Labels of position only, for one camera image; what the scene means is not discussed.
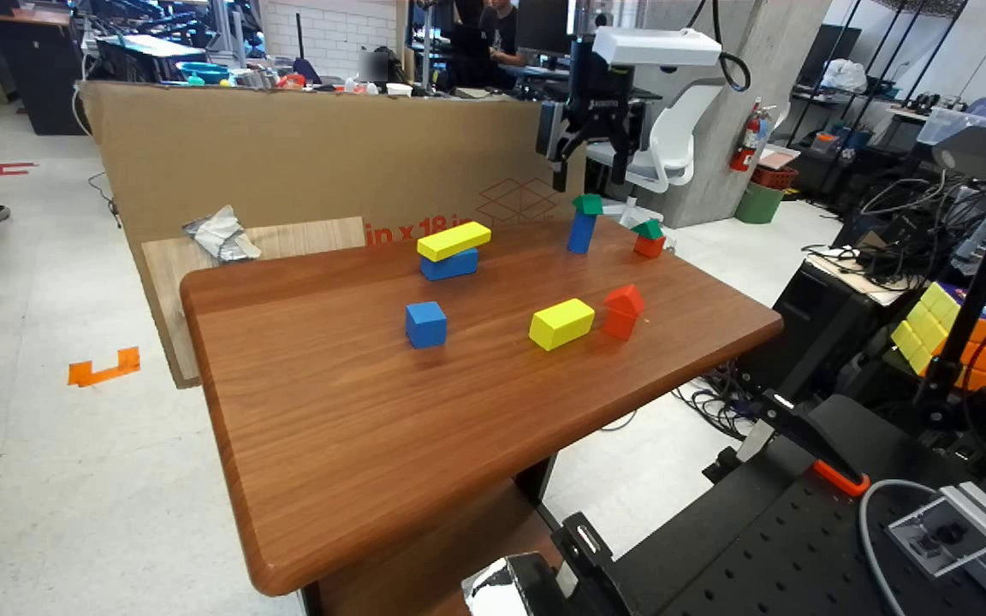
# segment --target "fire extinguisher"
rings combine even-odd
[[[748,118],[738,152],[728,158],[733,173],[750,173],[759,152],[759,136],[764,136],[764,105],[757,104],[754,114]]]

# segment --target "blue block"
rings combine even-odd
[[[481,251],[461,251],[440,263],[421,258],[426,282],[453,282],[453,276],[471,276],[476,270],[481,270]]]
[[[440,302],[416,302],[404,308],[404,337],[416,348],[433,348],[449,340],[449,314]]]
[[[570,225],[570,252],[588,252],[597,217],[574,214]]]

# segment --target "green object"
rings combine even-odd
[[[738,219],[767,225],[773,219],[776,206],[781,206],[781,191],[764,190],[764,186],[748,186],[739,208],[738,208]]]
[[[657,219],[646,219],[646,223],[634,225],[634,233],[644,235],[644,241],[661,241],[663,235]]]
[[[597,191],[587,191],[587,197],[578,197],[574,201],[573,201],[582,217],[604,217],[604,197],[597,197]]]

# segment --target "yellow block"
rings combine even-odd
[[[440,262],[449,262],[461,251],[472,251],[472,247],[487,247],[495,241],[495,230],[483,225],[483,223],[461,223],[461,225],[453,225],[453,230],[443,230],[443,233],[433,233],[433,235],[421,235],[419,241],[419,252],[433,263]]]
[[[563,305],[536,313],[529,340],[536,345],[542,345],[544,353],[553,353],[560,345],[570,345],[570,341],[588,337],[592,322],[597,322],[597,308],[578,302],[578,299],[570,299]]]

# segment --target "orange tape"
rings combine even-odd
[[[126,372],[140,372],[140,348],[137,345],[119,348],[116,353],[116,368],[111,368],[111,369],[92,369],[92,363],[72,363],[68,368],[68,385],[72,386],[95,386],[95,385],[107,385],[107,381],[119,381]]]
[[[870,489],[870,477],[864,477],[864,484],[846,481],[835,467],[829,461],[812,461],[812,477],[817,477],[823,484],[829,484],[835,494],[859,501]]]

